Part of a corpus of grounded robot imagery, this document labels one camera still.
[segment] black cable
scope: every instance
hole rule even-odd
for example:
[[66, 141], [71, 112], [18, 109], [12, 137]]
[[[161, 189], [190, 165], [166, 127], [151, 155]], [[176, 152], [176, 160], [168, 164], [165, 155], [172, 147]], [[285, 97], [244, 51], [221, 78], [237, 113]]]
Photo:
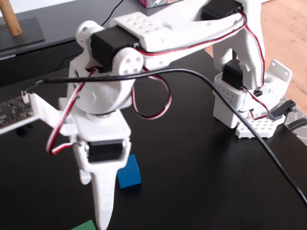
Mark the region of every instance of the black cable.
[[[113, 14], [114, 11], [116, 10], [116, 8], [117, 8], [123, 1], [124, 1], [124, 0], [121, 0], [121, 1], [119, 2], [119, 4], [116, 5], [116, 7], [112, 10], [112, 12], [111, 12], [110, 15], [108, 16], [108, 18], [105, 20], [104, 23], [101, 24], [101, 26], [104, 26], [104, 24], [106, 24], [106, 22], [110, 19], [110, 17], [112, 16], [112, 14]], [[54, 70], [52, 70], [52, 71], [49, 71], [47, 74], [50, 74], [50, 73], [52, 73], [52, 72], [54, 72], [54, 71], [57, 71], [57, 70], [63, 65], [63, 63], [64, 63], [64, 61], [65, 61], [66, 59], [71, 58], [71, 57], [74, 57], [74, 56], [79, 55], [79, 54], [81, 54], [81, 53], [73, 54], [73, 55], [69, 55], [69, 56], [65, 57], [65, 58], [61, 61], [61, 63], [59, 64], [58, 67], [56, 67], [56, 68], [55, 68]]]
[[114, 13], [114, 11], [116, 10], [116, 8], [123, 2], [124, 0], [121, 0], [119, 2], [119, 4], [116, 5], [116, 7], [112, 10], [112, 12], [110, 13], [110, 15], [108, 16], [108, 18], [105, 20], [104, 23], [101, 24], [101, 26], [104, 26], [104, 24], [106, 24], [106, 22], [110, 19], [110, 17], [112, 16], [112, 14]]
[[139, 79], [139, 78], [145, 78], [152, 75], [159, 75], [163, 73], [172, 73], [172, 72], [184, 72], [191, 75], [194, 75], [204, 82], [206, 82], [213, 90], [214, 92], [221, 98], [221, 100], [226, 104], [226, 106], [246, 125], [246, 127], [251, 131], [251, 133], [256, 137], [256, 139], [259, 141], [259, 143], [263, 146], [263, 148], [268, 153], [269, 157], [273, 160], [276, 167], [279, 169], [279, 171], [282, 173], [282, 175], [286, 178], [286, 180], [289, 182], [289, 184], [293, 187], [293, 189], [297, 192], [297, 194], [302, 199], [305, 207], [307, 208], [307, 199], [304, 196], [302, 190], [295, 184], [295, 182], [292, 180], [290, 175], [287, 173], [287, 171], [283, 168], [275, 154], [272, 152], [272, 150], [269, 148], [269, 146], [263, 141], [261, 136], [253, 129], [253, 127], [245, 120], [242, 115], [228, 102], [228, 100], [220, 93], [220, 91], [216, 88], [216, 86], [205, 76], [203, 76], [201, 73], [198, 73], [192, 69], [186, 69], [186, 68], [165, 68], [165, 69], [159, 69], [159, 70], [153, 70], [143, 73], [136, 73], [131, 75], [119, 75], [119, 76], [103, 76], [103, 77], [91, 77], [91, 78], [62, 78], [62, 79], [42, 79], [37, 81], [33, 86], [37, 86], [41, 83], [74, 83], [74, 82], [104, 82], [104, 81], [124, 81], [124, 80], [131, 80], [131, 79]]
[[77, 55], [79, 55], [79, 54], [81, 54], [81, 53], [72, 54], [72, 55], [69, 55], [69, 56], [63, 58], [63, 60], [61, 61], [61, 63], [58, 65], [58, 67], [56, 67], [56, 68], [55, 68], [54, 70], [52, 70], [52, 71], [49, 71], [47, 74], [50, 74], [50, 73], [52, 73], [52, 72], [54, 72], [54, 71], [57, 71], [57, 70], [63, 65], [63, 63], [64, 63], [64, 61], [65, 61], [66, 59], [71, 58], [71, 57], [74, 57], [74, 56], [77, 56]]

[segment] white wall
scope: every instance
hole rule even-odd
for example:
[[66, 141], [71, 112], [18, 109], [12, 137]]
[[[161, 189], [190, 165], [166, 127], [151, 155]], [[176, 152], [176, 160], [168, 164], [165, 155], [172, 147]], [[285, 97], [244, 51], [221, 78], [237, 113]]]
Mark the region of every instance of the white wall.
[[75, 0], [10, 0], [15, 13], [31, 11]]

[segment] black stand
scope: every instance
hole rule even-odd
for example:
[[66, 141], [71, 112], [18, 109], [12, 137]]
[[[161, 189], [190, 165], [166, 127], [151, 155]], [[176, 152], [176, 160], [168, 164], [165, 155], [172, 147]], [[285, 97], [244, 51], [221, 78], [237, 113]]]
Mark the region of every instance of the black stand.
[[43, 41], [44, 35], [37, 18], [19, 21], [23, 33], [12, 36], [6, 24], [0, 25], [0, 50]]

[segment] blue cube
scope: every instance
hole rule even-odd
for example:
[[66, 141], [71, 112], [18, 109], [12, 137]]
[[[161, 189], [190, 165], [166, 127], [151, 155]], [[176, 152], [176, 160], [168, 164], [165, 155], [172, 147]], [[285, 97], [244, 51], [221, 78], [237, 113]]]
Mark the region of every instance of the blue cube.
[[134, 154], [130, 155], [125, 168], [117, 172], [120, 188], [127, 188], [141, 183], [141, 175]]

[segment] wire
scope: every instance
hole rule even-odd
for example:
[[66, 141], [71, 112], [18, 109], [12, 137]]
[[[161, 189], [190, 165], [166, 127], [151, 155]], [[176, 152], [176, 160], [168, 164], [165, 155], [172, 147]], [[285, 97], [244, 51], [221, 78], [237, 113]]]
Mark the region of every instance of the wire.
[[[90, 74], [89, 74], [89, 77], [91, 77], [94, 73], [96, 72], [96, 69], [93, 69]], [[77, 96], [79, 94], [79, 92], [82, 90], [83, 86], [85, 85], [85, 82], [82, 82], [81, 84], [79, 84], [75, 91], [73, 92], [70, 100], [68, 101], [60, 119], [58, 120], [57, 124], [55, 125], [55, 127], [53, 128], [50, 136], [49, 136], [49, 139], [47, 141], [47, 145], [46, 145], [46, 150], [48, 153], [52, 154], [52, 155], [56, 155], [58, 154], [60, 151], [62, 151], [63, 149], [65, 148], [68, 148], [68, 147], [71, 147], [73, 145], [73, 143], [65, 143], [65, 144], [62, 144], [58, 147], [56, 147], [55, 149], [53, 149], [53, 145], [54, 145], [54, 142], [59, 134], [59, 131], [64, 123], [64, 121], [66, 120], [68, 114], [70, 113], [76, 99], [77, 99]]]
[[188, 49], [195, 48], [195, 47], [198, 47], [198, 46], [202, 46], [202, 45], [207, 44], [207, 43], [221, 41], [223, 39], [231, 37], [233, 34], [237, 33], [238, 31], [242, 30], [243, 28], [245, 28], [245, 26], [247, 25], [247, 17], [246, 17], [246, 15], [244, 13], [240, 13], [240, 14], [243, 16], [243, 20], [244, 20], [243, 25], [240, 26], [239, 28], [233, 30], [232, 32], [229, 32], [229, 33], [221, 36], [221, 37], [218, 37], [218, 38], [215, 38], [215, 39], [212, 39], [212, 40], [208, 40], [208, 41], [205, 41], [205, 42], [200, 42], [200, 43], [197, 43], [197, 44], [194, 44], [194, 45], [191, 45], [191, 46], [185, 46], [185, 47], [180, 47], [180, 48], [175, 48], [175, 49], [169, 49], [169, 50], [160, 51], [160, 52], [146, 52], [145, 50], [139, 49], [139, 48], [137, 48], [137, 50], [141, 54], [143, 54], [145, 56], [152, 57], [152, 56], [159, 56], [159, 55], [174, 53], [174, 52], [178, 52], [178, 51], [184, 51], [184, 50], [188, 50]]
[[60, 62], [60, 64], [58, 65], [58, 67], [56, 67], [56, 68], [53, 69], [52, 71], [49, 71], [47, 74], [50, 74], [50, 73], [52, 73], [52, 72], [54, 72], [54, 71], [57, 71], [59, 68], [61, 68], [61, 66], [63, 65], [63, 63], [64, 63], [64, 61], [65, 61], [66, 59], [71, 58], [71, 57], [74, 57], [74, 56], [77, 56], [77, 55], [79, 55], [79, 54], [81, 54], [81, 53], [82, 53], [82, 52], [80, 52], [80, 53], [78, 53], [78, 54], [72, 54], [72, 55], [69, 55], [69, 56], [63, 58], [62, 61]]
[[262, 101], [260, 101], [255, 95], [253, 95], [250, 91], [248, 91], [248, 89], [245, 87], [245, 86], [242, 86], [242, 88], [248, 92], [250, 94], [250, 96], [256, 101], [258, 102], [259, 104], [261, 104], [265, 109], [266, 111], [268, 112], [267, 114], [265, 115], [261, 115], [261, 116], [258, 116], [258, 117], [255, 117], [254, 118], [254, 115], [252, 114], [252, 118], [256, 121], [256, 120], [259, 120], [259, 119], [262, 119], [262, 118], [265, 118], [267, 117], [269, 114], [270, 114], [270, 110], [268, 109], [268, 107], [265, 105], [265, 103], [263, 103]]
[[116, 5], [116, 7], [112, 10], [112, 12], [110, 13], [110, 15], [108, 16], [108, 18], [105, 20], [104, 23], [101, 24], [101, 26], [104, 26], [104, 24], [106, 24], [106, 22], [110, 19], [110, 17], [112, 16], [112, 14], [114, 13], [114, 11], [116, 10], [116, 8], [123, 2], [124, 0], [121, 0], [119, 2], [119, 4]]
[[250, 115], [251, 115], [251, 118], [254, 118], [254, 115], [253, 115], [252, 110], [250, 110], [249, 113], [250, 113]]
[[302, 199], [305, 207], [307, 208], [307, 199], [304, 196], [302, 190], [296, 185], [296, 183], [293, 181], [293, 179], [290, 177], [290, 175], [287, 173], [287, 171], [283, 168], [275, 154], [272, 152], [272, 150], [269, 148], [269, 146], [264, 142], [264, 140], [261, 138], [261, 136], [253, 129], [253, 127], [248, 123], [247, 120], [243, 118], [243, 116], [228, 102], [228, 100], [220, 93], [220, 91], [216, 88], [216, 86], [205, 76], [202, 74], [192, 70], [192, 69], [186, 69], [186, 68], [165, 68], [165, 69], [159, 69], [159, 70], [153, 70], [148, 71], [145, 73], [136, 73], [131, 75], [119, 75], [119, 76], [103, 76], [103, 77], [91, 77], [91, 78], [62, 78], [62, 79], [43, 79], [40, 81], [40, 83], [36, 83], [36, 85], [41, 83], [72, 83], [72, 82], [106, 82], [106, 81], [123, 81], [123, 80], [131, 80], [131, 79], [139, 79], [139, 78], [145, 78], [152, 75], [158, 75], [163, 73], [171, 73], [171, 72], [184, 72], [191, 75], [194, 75], [204, 82], [206, 82], [218, 95], [221, 100], [225, 103], [225, 105], [242, 121], [242, 123], [251, 131], [251, 133], [256, 137], [258, 142], [262, 145], [262, 147], [265, 149], [265, 151], [268, 153], [269, 157], [273, 160], [275, 166], [278, 168], [278, 170], [282, 173], [282, 175], [285, 177], [285, 179], [288, 181], [288, 183], [292, 186], [292, 188], [296, 191], [296, 193], [299, 195], [299, 197]]
[[260, 45], [260, 42], [259, 42], [259, 39], [257, 38], [257, 36], [252, 32], [252, 30], [248, 27], [248, 25], [246, 24], [245, 26], [245, 30], [247, 31], [247, 33], [254, 39], [256, 45], [257, 45], [257, 49], [258, 49], [258, 53], [259, 53], [259, 56], [260, 56], [260, 59], [261, 59], [261, 65], [262, 65], [262, 68], [261, 68], [261, 87], [262, 88], [264, 86], [264, 73], [265, 73], [265, 59], [264, 59], [264, 55], [263, 55], [263, 52], [262, 52], [262, 49], [261, 49], [261, 45]]
[[160, 77], [158, 75], [154, 75], [154, 76], [149, 76], [148, 78], [160, 81], [165, 86], [165, 88], [167, 89], [167, 92], [168, 92], [168, 101], [167, 101], [166, 105], [164, 106], [162, 111], [158, 112], [157, 114], [154, 114], [154, 115], [151, 115], [151, 116], [142, 115], [139, 112], [138, 107], [136, 106], [135, 89], [134, 89], [134, 86], [132, 86], [132, 90], [131, 90], [132, 107], [139, 117], [141, 117], [145, 120], [155, 120], [155, 119], [162, 117], [168, 111], [168, 109], [169, 109], [169, 107], [172, 103], [172, 93], [171, 93], [171, 90], [170, 90], [170, 87], [169, 87], [167, 81], [165, 81], [162, 77]]

